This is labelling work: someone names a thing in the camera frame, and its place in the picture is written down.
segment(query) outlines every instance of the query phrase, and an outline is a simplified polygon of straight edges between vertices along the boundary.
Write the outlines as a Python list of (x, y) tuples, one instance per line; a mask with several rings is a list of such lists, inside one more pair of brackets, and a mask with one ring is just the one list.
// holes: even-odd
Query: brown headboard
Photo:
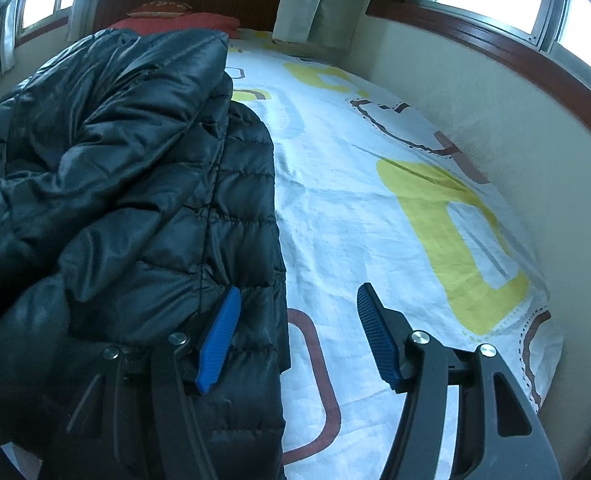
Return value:
[[(100, 0), (96, 10), (93, 32), (107, 28), (125, 18), (129, 10), (153, 0)], [(233, 16), (241, 27), (273, 30), (280, 0), (174, 0), (193, 7), (194, 12), (214, 12)]]

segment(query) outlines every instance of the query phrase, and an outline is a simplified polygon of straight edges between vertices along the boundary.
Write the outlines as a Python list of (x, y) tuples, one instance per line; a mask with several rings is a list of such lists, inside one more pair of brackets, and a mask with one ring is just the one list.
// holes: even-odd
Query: wall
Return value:
[(16, 47), (15, 66), (0, 77), (0, 97), (68, 47), (66, 32), (66, 26), (54, 28)]
[(362, 15), (343, 67), (419, 108), (524, 219), (565, 331), (541, 419), (569, 477), (591, 428), (591, 133), (504, 65), (400, 23)]

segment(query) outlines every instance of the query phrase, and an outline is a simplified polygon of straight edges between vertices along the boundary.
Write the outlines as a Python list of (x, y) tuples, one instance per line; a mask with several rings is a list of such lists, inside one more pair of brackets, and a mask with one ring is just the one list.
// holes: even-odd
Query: black fabric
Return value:
[(149, 348), (233, 284), (200, 427), (221, 479), (283, 478), (273, 145), (226, 54), (218, 32), (103, 31), (0, 101), (0, 424), (38, 454), (102, 348)]

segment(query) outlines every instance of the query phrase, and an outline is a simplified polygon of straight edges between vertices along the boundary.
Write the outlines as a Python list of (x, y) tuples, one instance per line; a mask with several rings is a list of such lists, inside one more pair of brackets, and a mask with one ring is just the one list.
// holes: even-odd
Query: orange patterned pillow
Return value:
[(175, 18), (187, 12), (191, 12), (189, 4), (157, 0), (136, 7), (131, 12), (128, 12), (128, 15), (131, 18)]

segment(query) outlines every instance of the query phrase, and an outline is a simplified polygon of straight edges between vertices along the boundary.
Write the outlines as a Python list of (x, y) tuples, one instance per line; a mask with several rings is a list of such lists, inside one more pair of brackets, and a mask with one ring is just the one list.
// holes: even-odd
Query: window sill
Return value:
[(482, 52), (547, 92), (591, 130), (591, 90), (563, 67), (501, 32), (399, 0), (371, 0), (367, 15), (440, 34)]
[(69, 14), (67, 12), (65, 15), (60, 15), (59, 17), (57, 14), (54, 14), (53, 16), (45, 18), (44, 20), (42, 20), (42, 22), (44, 23), (40, 24), (40, 22), (37, 22), (37, 28), (31, 26), (24, 33), (16, 36), (16, 47), (23, 45), (31, 40), (34, 40), (38, 36), (41, 36), (42, 34), (49, 32), (50, 30), (54, 30), (58, 27), (66, 25), (67, 23), (69, 23)]

